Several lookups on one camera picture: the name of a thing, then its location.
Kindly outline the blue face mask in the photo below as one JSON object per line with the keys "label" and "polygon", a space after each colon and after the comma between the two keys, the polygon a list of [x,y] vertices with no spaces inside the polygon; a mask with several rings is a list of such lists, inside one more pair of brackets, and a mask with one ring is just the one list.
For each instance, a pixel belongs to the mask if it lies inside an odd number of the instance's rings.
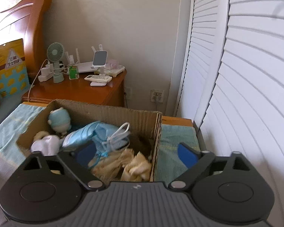
{"label": "blue face mask", "polygon": [[107,157],[112,151],[119,150],[129,143],[130,124],[125,122],[120,127],[101,122],[94,131],[92,141],[96,152],[101,157]]}
{"label": "blue face mask", "polygon": [[83,128],[71,132],[65,137],[62,143],[62,148],[64,150],[77,149],[78,147],[90,143],[92,141],[92,137],[94,136],[94,131],[99,124],[100,121],[95,121],[84,126]]}

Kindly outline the white sock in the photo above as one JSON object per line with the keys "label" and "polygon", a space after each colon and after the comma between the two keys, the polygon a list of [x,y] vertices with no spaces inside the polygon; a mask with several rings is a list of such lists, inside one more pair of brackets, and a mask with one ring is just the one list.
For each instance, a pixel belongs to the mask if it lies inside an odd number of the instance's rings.
{"label": "white sock", "polygon": [[35,140],[31,145],[31,152],[41,152],[43,156],[57,155],[64,139],[57,135],[48,135],[41,139]]}

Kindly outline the blue round plush toy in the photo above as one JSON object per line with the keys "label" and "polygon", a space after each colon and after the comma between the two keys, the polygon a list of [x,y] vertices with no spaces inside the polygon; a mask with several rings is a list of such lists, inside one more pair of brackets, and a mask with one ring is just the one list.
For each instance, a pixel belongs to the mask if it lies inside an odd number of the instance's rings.
{"label": "blue round plush toy", "polygon": [[48,124],[56,133],[66,135],[71,129],[71,118],[68,111],[63,107],[52,110],[48,116]]}

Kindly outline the cream knotted fabric toy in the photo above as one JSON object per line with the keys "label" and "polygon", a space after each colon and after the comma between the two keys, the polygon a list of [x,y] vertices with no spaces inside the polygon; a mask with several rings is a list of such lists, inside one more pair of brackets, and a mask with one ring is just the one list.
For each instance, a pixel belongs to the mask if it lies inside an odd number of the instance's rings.
{"label": "cream knotted fabric toy", "polygon": [[88,165],[91,173],[105,184],[111,181],[149,181],[152,168],[141,152],[135,155],[134,150],[128,148],[112,151],[107,156],[96,156]]}

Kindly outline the dark brown scrunchie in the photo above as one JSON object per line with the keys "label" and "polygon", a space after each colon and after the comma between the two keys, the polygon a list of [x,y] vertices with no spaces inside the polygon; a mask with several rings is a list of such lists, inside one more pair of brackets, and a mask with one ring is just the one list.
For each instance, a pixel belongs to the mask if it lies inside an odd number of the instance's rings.
{"label": "dark brown scrunchie", "polygon": [[154,149],[154,142],[152,139],[143,136],[132,136],[130,146],[134,150],[134,154],[141,152],[145,158],[152,155]]}

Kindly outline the brown cardboard box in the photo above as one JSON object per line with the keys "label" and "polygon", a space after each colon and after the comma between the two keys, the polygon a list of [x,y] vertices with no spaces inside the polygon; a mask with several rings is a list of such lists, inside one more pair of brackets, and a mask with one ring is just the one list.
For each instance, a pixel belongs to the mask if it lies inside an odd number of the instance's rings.
{"label": "brown cardboard box", "polygon": [[162,113],[55,100],[20,135],[24,156],[78,152],[75,160],[106,184],[153,181]]}

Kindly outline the wooden nightstand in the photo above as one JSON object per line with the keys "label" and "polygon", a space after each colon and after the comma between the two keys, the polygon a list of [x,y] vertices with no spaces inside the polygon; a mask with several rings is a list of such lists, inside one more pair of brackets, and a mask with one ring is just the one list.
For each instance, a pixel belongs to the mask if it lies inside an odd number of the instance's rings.
{"label": "wooden nightstand", "polygon": [[124,71],[114,77],[104,87],[92,87],[90,82],[84,80],[86,74],[79,79],[65,80],[55,84],[52,79],[34,84],[31,91],[22,96],[23,102],[48,104],[52,100],[73,100],[104,106],[125,106],[124,81],[127,72]]}

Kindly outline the green small box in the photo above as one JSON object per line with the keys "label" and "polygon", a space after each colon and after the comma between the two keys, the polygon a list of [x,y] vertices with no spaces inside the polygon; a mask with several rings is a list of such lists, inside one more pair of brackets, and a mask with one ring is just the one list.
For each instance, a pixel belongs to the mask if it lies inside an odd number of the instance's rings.
{"label": "green small box", "polygon": [[78,67],[76,65],[68,66],[69,80],[79,79]]}

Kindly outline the white louvered doors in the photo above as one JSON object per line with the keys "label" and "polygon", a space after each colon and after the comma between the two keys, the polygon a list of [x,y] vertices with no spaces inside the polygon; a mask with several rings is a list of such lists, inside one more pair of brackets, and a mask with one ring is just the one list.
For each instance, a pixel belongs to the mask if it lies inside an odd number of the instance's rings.
{"label": "white louvered doors", "polygon": [[243,153],[269,183],[284,226],[284,0],[191,0],[175,114],[202,149]]}

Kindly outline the white power strip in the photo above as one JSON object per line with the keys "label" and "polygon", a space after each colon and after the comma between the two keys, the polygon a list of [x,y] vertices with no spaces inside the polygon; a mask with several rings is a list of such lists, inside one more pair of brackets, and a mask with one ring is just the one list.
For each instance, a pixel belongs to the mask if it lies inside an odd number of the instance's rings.
{"label": "white power strip", "polygon": [[48,62],[45,67],[41,68],[40,75],[38,76],[39,82],[46,82],[54,75],[54,66]]}

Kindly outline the white wifi router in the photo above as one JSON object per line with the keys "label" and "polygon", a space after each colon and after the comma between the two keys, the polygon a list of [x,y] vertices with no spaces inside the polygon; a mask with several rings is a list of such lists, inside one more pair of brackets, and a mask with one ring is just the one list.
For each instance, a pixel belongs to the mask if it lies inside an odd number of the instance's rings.
{"label": "white wifi router", "polygon": [[67,51],[65,52],[66,60],[68,62],[68,67],[69,66],[76,66],[78,73],[88,73],[88,72],[95,72],[99,69],[99,67],[95,67],[93,65],[93,61],[86,61],[86,62],[81,62],[80,57],[79,57],[79,52],[78,49],[75,49],[76,51],[76,59],[77,61],[74,60],[74,56],[70,55]]}

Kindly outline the yellow blue snack bag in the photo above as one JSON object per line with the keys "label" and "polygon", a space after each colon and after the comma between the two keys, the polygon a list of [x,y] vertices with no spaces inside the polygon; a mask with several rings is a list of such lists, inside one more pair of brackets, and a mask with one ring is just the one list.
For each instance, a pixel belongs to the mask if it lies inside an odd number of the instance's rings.
{"label": "yellow blue snack bag", "polygon": [[0,96],[17,94],[29,86],[23,39],[0,45]]}

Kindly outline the wooden headboard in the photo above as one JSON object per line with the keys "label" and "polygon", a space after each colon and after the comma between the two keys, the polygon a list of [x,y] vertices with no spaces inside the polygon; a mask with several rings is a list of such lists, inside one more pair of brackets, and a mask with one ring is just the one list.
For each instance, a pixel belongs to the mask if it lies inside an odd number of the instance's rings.
{"label": "wooden headboard", "polygon": [[43,40],[43,18],[52,0],[21,0],[0,12],[0,45],[23,39],[25,63],[30,80],[37,75],[47,54]]}

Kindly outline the wall power socket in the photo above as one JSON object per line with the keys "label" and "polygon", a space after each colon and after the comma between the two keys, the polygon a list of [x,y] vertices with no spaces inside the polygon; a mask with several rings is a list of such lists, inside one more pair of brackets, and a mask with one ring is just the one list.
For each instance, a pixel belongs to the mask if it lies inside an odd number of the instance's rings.
{"label": "wall power socket", "polygon": [[164,100],[164,90],[151,90],[150,102],[163,103],[163,100]]}

